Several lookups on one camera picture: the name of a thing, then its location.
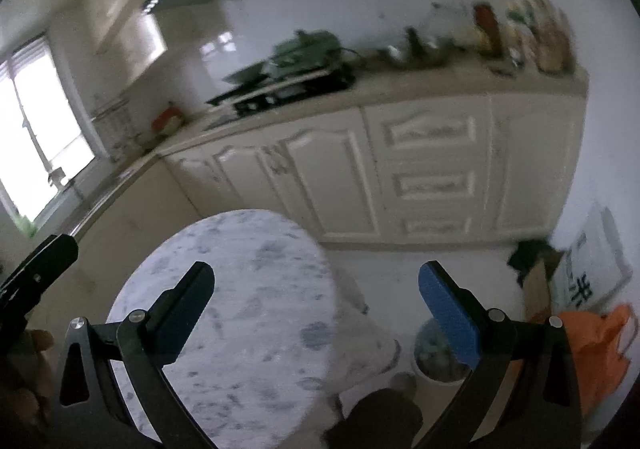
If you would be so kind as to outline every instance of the person's foot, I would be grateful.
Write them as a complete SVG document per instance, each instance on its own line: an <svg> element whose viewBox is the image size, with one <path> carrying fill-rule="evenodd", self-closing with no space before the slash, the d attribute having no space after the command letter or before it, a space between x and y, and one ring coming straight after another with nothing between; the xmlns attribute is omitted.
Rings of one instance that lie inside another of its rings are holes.
<svg viewBox="0 0 640 449"><path fill-rule="evenodd" d="M388 387L390 389L399 391L404 397L408 398L409 400L413 400L417 387L415 375L405 371L396 373L391 377Z"/></svg>

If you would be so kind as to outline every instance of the white bag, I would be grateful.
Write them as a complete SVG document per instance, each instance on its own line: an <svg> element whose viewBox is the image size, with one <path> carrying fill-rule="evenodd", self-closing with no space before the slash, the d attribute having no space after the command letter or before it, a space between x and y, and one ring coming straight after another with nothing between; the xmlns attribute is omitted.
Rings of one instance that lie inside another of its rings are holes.
<svg viewBox="0 0 640 449"><path fill-rule="evenodd" d="M613 216L608 208L595 204L549 282L551 311L597 313L631 276Z"/></svg>

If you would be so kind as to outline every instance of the marble tabletop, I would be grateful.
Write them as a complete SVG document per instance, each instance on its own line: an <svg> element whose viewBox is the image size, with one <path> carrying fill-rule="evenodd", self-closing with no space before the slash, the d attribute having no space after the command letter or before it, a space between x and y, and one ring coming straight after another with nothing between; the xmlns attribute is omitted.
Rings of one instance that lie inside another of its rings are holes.
<svg viewBox="0 0 640 449"><path fill-rule="evenodd" d="M220 449L322 447L337 421L329 397L389 370L399 345L364 315L322 248L268 210L206 218L165 241L131 275L108 321L148 309L195 261L216 287L178 360L163 371ZM157 438L122 363L131 416Z"/></svg>

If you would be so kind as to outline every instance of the cabinet drawer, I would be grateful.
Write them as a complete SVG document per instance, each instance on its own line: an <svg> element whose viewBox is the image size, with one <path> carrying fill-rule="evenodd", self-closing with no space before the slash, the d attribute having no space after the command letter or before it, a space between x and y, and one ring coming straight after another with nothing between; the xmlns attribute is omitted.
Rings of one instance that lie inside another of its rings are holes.
<svg viewBox="0 0 640 449"><path fill-rule="evenodd" d="M388 209L484 207L487 169L482 159L380 162L377 168Z"/></svg>
<svg viewBox="0 0 640 449"><path fill-rule="evenodd" d="M475 210L389 212L395 243L459 243L478 239L481 213Z"/></svg>
<svg viewBox="0 0 640 449"><path fill-rule="evenodd" d="M442 96L365 108L377 160L485 156L487 96Z"/></svg>

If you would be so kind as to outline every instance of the backsplash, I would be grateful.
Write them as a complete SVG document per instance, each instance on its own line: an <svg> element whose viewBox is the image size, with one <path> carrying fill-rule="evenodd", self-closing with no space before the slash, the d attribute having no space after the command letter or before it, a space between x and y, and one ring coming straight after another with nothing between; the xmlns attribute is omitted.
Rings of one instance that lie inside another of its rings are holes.
<svg viewBox="0 0 640 449"><path fill-rule="evenodd" d="M172 58L163 61L162 67L154 68L134 86L129 93L133 119L136 124L148 127L143 121L148 118L150 109L162 111L168 100L173 100L186 114L202 111L206 108L206 100L229 89L230 85L222 82L223 77L268 57L271 47L291 38L296 29L327 29L346 47L369 48L395 43L405 26L423 26L433 2L459 4L471 1L215 0L174 9L183 11L182 15L187 17L171 17L168 13L163 16L159 12L161 27L163 19L188 20L196 26L191 34L197 37L181 46L179 51L172 51L169 45ZM496 6L504 6L506 2L489 1Z"/></svg>

